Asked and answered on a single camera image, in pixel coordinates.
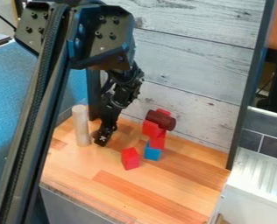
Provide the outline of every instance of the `gray tile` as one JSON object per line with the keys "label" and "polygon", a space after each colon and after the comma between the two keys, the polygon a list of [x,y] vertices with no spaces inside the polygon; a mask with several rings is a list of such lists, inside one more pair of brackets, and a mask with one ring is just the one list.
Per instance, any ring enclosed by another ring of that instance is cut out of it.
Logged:
{"label": "gray tile", "polygon": [[260,110],[257,111],[249,107],[243,128],[277,137],[277,115],[268,115],[265,112],[260,112]]}
{"label": "gray tile", "polygon": [[277,158],[277,139],[269,136],[265,136],[260,153]]}
{"label": "gray tile", "polygon": [[261,137],[261,134],[243,129],[239,139],[239,146],[251,151],[257,151],[259,149]]}

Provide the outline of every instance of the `toy block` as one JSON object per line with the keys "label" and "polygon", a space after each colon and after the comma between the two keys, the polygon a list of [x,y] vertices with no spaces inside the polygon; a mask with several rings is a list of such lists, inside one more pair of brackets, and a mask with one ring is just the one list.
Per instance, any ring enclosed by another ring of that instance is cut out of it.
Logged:
{"label": "toy block", "polygon": [[156,109],[156,112],[159,112],[159,113],[164,114],[166,116],[171,116],[171,112],[170,111],[164,110],[162,108]]}
{"label": "toy block", "polygon": [[171,117],[169,112],[160,110],[161,112],[154,111],[154,110],[149,110],[148,113],[146,114],[146,121],[156,123],[159,125],[160,129],[164,130],[173,130],[176,126],[176,119]]}
{"label": "toy block", "polygon": [[166,142],[166,131],[162,131],[158,137],[150,137],[150,148],[164,150]]}
{"label": "toy block", "polygon": [[143,134],[149,137],[158,137],[164,130],[155,122],[145,120],[143,122]]}
{"label": "toy block", "polygon": [[139,167],[139,154],[134,147],[122,150],[122,164],[128,171]]}
{"label": "toy block", "polygon": [[159,161],[161,153],[162,152],[161,152],[160,149],[150,148],[150,143],[148,142],[146,147],[145,147],[145,155],[144,155],[144,157],[146,159],[150,159],[150,160],[154,160],[154,161]]}

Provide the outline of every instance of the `cable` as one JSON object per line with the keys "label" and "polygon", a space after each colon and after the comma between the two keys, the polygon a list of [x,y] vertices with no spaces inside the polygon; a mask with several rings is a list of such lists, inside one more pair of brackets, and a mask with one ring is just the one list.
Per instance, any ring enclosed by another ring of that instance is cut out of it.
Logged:
{"label": "cable", "polygon": [[267,85],[271,83],[274,77],[275,75],[259,91],[257,91],[256,95],[259,94],[262,90],[264,90],[267,87]]}
{"label": "cable", "polygon": [[7,19],[5,19],[3,16],[0,15],[0,18],[6,23],[8,24],[9,26],[11,26],[11,28],[16,31],[17,30],[17,27],[14,26],[12,23],[10,23]]}

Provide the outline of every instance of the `screw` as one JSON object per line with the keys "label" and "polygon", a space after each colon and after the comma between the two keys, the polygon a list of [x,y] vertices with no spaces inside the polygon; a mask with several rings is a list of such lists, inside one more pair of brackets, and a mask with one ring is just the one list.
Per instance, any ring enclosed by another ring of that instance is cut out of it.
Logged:
{"label": "screw", "polygon": [[49,16],[48,12],[44,12],[43,14],[44,19],[48,19],[48,16]]}
{"label": "screw", "polygon": [[98,37],[99,39],[101,39],[102,38],[102,33],[101,32],[99,32],[99,31],[96,31],[95,32],[95,35],[96,35],[96,37]]}
{"label": "screw", "polygon": [[43,27],[39,27],[39,33],[43,33],[44,32],[44,28]]}
{"label": "screw", "polygon": [[118,20],[118,17],[113,17],[112,21],[114,22],[115,25],[118,25],[120,21]]}
{"label": "screw", "polygon": [[78,26],[78,32],[79,32],[81,35],[84,34],[84,26],[83,26],[83,24],[79,24],[79,26]]}
{"label": "screw", "polygon": [[75,46],[76,46],[77,48],[79,48],[79,47],[80,47],[80,44],[81,44],[81,41],[80,41],[78,38],[76,38],[76,39],[75,39]]}
{"label": "screw", "polygon": [[118,57],[118,61],[124,62],[124,57],[123,57],[123,56],[119,56],[119,57]]}
{"label": "screw", "polygon": [[117,36],[116,36],[113,32],[111,32],[111,33],[110,33],[110,38],[111,38],[111,39],[116,39]]}
{"label": "screw", "polygon": [[37,18],[37,17],[38,17],[38,14],[35,12],[32,12],[32,18]]}
{"label": "screw", "polygon": [[104,16],[100,16],[100,17],[99,17],[99,20],[100,20],[103,24],[106,23],[106,20],[105,20],[105,17],[104,17]]}
{"label": "screw", "polygon": [[32,32],[32,28],[29,27],[29,26],[26,26],[26,31],[27,31],[28,33],[31,33],[31,32]]}

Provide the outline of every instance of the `dark red cylinder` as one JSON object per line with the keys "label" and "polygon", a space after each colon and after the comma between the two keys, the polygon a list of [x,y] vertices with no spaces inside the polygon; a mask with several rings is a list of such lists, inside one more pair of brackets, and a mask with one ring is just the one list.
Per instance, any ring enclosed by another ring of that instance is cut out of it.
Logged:
{"label": "dark red cylinder", "polygon": [[157,112],[151,109],[146,114],[146,120],[153,123],[157,123],[160,126],[160,128],[164,130],[171,131],[171,130],[174,130],[176,126],[175,118],[168,115],[164,115],[160,112]]}

